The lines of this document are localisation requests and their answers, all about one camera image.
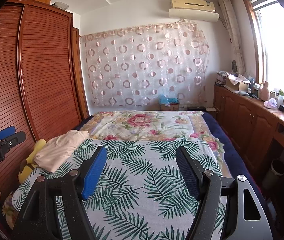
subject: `window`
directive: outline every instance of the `window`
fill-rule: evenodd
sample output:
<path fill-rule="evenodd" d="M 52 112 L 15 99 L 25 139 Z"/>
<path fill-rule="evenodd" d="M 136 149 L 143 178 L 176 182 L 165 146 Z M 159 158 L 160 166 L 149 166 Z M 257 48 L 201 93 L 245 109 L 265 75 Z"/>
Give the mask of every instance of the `window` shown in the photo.
<path fill-rule="evenodd" d="M 276 0 L 244 0 L 253 27 L 256 82 L 284 91 L 284 8 Z"/>

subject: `folded pink cloth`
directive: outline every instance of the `folded pink cloth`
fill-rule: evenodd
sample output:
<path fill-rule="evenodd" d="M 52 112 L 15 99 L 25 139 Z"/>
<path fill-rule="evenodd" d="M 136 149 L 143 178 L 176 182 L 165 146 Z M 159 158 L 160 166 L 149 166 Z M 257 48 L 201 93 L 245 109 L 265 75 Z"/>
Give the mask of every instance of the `folded pink cloth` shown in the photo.
<path fill-rule="evenodd" d="M 77 147 L 90 138 L 88 131 L 70 130 L 49 140 L 35 155 L 33 161 L 41 168 L 56 172 Z"/>

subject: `navy blue bed sheet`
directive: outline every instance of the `navy blue bed sheet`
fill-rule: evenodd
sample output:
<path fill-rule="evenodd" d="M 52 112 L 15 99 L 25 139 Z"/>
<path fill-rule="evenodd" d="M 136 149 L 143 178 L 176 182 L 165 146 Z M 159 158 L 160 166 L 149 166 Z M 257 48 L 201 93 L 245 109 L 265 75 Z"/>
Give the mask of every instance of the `navy blue bed sheet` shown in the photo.
<path fill-rule="evenodd" d="M 237 153 L 237 151 L 233 147 L 230 139 L 226 136 L 226 134 L 223 132 L 222 128 L 219 126 L 219 124 L 216 122 L 216 120 L 213 118 L 212 115 L 208 113 L 204 113 L 202 117 L 205 120 L 206 124 L 208 125 L 212 135 L 218 138 L 220 142 L 224 144 L 223 146 L 223 149 L 225 151 L 224 160 L 229 167 L 232 177 L 236 178 L 240 174 L 246 176 L 253 190 L 255 191 L 263 209 L 266 210 L 267 205 L 266 205 L 265 199 L 262 196 L 260 189 L 258 188 L 255 181 L 251 177 L 242 158 L 240 157 L 240 155 Z M 82 126 L 86 124 L 91 118 L 92 116 L 83 120 L 77 127 L 74 128 L 74 130 L 80 130 Z"/>

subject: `white wall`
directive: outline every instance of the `white wall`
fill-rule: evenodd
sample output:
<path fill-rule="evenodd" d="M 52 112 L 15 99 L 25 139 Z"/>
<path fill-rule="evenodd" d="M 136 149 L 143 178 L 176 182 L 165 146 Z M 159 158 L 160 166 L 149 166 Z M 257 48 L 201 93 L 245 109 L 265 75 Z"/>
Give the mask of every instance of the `white wall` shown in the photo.
<path fill-rule="evenodd" d="M 112 3 L 94 11 L 81 15 L 80 35 L 101 31 L 126 28 L 137 25 L 175 22 L 179 19 L 169 18 L 170 0 L 123 0 Z M 231 46 L 228 31 L 222 22 L 210 23 L 196 21 L 210 46 L 209 67 L 206 73 L 207 106 L 213 105 L 214 83 L 217 70 L 231 71 Z M 90 83 L 84 75 L 87 102 L 90 114 L 102 111 L 92 105 L 90 98 Z M 103 111 L 115 110 L 103 108 Z"/>
<path fill-rule="evenodd" d="M 71 10 L 67 10 L 70 13 L 73 13 L 73 27 L 79 29 L 80 32 L 80 25 L 81 25 L 81 16 Z"/>
<path fill-rule="evenodd" d="M 231 3 L 239 25 L 242 57 L 246 72 L 255 78 L 255 45 L 248 12 L 243 0 L 231 0 Z"/>

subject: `bed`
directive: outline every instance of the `bed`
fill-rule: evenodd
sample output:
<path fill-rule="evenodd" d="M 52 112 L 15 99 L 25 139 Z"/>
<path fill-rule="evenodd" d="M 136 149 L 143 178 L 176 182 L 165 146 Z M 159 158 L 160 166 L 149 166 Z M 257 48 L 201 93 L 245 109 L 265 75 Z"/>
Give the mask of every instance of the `bed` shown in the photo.
<path fill-rule="evenodd" d="M 178 146 L 185 146 L 194 159 L 219 175 L 247 176 L 263 200 L 231 142 L 207 113 L 100 112 L 76 129 L 87 130 L 90 139 L 56 173 L 36 168 L 13 195 L 16 210 L 37 176 L 63 176 L 90 158 L 97 145 L 107 148 L 108 160 L 96 191 L 84 206 L 98 239 L 185 238 L 199 203 L 188 194 L 177 168 L 174 149 Z M 69 239 L 62 199 L 56 201 L 63 239 Z M 221 234 L 225 206 L 226 197 L 221 197 L 212 239 Z"/>

